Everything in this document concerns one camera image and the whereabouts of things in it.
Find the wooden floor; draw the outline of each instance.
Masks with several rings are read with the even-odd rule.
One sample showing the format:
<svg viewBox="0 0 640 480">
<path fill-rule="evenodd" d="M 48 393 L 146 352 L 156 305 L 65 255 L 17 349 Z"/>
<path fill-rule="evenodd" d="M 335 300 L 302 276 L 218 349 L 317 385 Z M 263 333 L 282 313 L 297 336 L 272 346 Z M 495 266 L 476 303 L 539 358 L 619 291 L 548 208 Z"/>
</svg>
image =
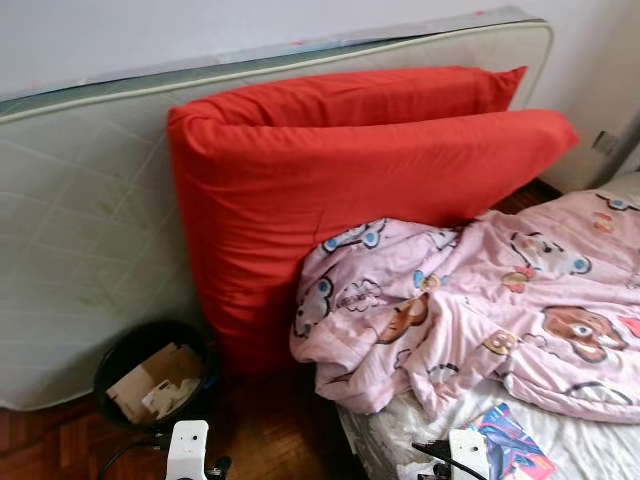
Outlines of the wooden floor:
<svg viewBox="0 0 640 480">
<path fill-rule="evenodd" d="M 530 184 L 496 208 L 515 213 L 556 196 Z M 362 480 L 335 407 L 313 393 L 312 367 L 221 389 L 209 419 L 207 454 L 233 459 L 230 480 Z M 84 397 L 31 413 L 0 411 L 0 479 L 95 479 L 131 440 Z M 107 479 L 164 479 L 166 452 L 132 451 Z"/>
</svg>

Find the black wire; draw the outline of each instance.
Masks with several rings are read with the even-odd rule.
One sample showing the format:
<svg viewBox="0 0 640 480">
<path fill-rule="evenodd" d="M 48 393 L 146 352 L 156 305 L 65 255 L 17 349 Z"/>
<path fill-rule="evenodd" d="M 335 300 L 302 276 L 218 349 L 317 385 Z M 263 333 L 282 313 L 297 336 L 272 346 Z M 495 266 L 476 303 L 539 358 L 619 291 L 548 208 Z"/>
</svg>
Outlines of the black wire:
<svg viewBox="0 0 640 480">
<path fill-rule="evenodd" d="M 98 472 L 97 480 L 102 480 L 104 478 L 104 474 L 107 473 L 107 470 L 111 468 L 111 465 L 113 465 L 114 462 L 118 458 L 120 458 L 123 453 L 127 452 L 128 450 L 131 450 L 132 448 L 138 448 L 138 447 L 155 447 L 155 443 L 150 442 L 148 440 L 147 441 L 141 440 L 138 442 L 131 442 L 129 445 L 122 447 L 113 455 L 113 457 L 109 459 L 107 463 L 104 464 L 104 467 L 100 469 L 100 471 Z"/>
<path fill-rule="evenodd" d="M 487 480 L 485 477 L 480 475 L 475 470 L 472 470 L 471 468 L 467 467 L 466 465 L 461 464 L 460 462 L 456 462 L 453 458 L 449 458 L 449 457 L 447 457 L 445 455 L 441 455 L 439 453 L 435 453 L 435 452 L 429 450 L 429 447 L 427 445 L 422 445 L 421 443 L 412 443 L 411 446 L 413 448 L 415 448 L 416 450 L 421 451 L 422 453 L 426 453 L 427 455 L 435 457 L 438 460 L 442 460 L 443 462 L 447 462 L 447 463 L 453 465 L 454 467 L 459 468 L 460 470 L 462 470 L 464 472 L 467 472 L 469 475 L 471 475 L 472 477 L 477 478 L 478 480 Z"/>
</svg>

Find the blanket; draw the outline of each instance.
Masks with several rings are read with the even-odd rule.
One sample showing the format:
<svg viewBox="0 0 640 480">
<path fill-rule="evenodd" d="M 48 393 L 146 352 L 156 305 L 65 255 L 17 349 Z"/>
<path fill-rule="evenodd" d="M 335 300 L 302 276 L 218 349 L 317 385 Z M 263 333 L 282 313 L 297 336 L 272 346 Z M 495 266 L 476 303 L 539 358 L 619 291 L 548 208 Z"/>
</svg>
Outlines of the blanket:
<svg viewBox="0 0 640 480">
<path fill-rule="evenodd" d="M 547 410 L 640 422 L 640 206 L 566 195 L 464 229 L 381 219 L 306 259 L 293 356 L 359 413 L 433 419 L 483 378 Z"/>
</svg>

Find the cardboard box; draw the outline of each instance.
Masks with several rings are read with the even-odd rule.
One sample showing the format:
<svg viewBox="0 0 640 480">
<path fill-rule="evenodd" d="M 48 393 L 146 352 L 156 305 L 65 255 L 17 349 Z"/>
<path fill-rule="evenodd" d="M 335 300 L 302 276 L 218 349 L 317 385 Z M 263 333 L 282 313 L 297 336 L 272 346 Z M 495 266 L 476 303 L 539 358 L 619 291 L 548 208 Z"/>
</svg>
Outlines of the cardboard box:
<svg viewBox="0 0 640 480">
<path fill-rule="evenodd" d="M 131 423 L 150 424 L 184 403 L 202 375 L 193 350 L 170 343 L 122 377 L 107 394 Z"/>
</svg>

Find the red cushion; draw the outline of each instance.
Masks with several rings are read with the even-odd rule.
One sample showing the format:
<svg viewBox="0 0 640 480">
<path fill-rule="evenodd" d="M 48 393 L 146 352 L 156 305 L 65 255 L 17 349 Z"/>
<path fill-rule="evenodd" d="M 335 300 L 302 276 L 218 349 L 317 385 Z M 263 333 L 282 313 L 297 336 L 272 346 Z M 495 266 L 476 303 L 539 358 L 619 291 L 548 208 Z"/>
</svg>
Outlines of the red cushion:
<svg viewBox="0 0 640 480">
<path fill-rule="evenodd" d="M 297 277 L 314 245 L 385 216 L 460 224 L 575 144 L 554 112 L 479 114 L 506 108 L 505 84 L 511 95 L 516 76 L 460 68 L 328 75 L 172 109 L 191 265 L 228 367 L 255 373 L 290 361 Z M 479 115 L 425 121 L 450 113 Z"/>
</svg>

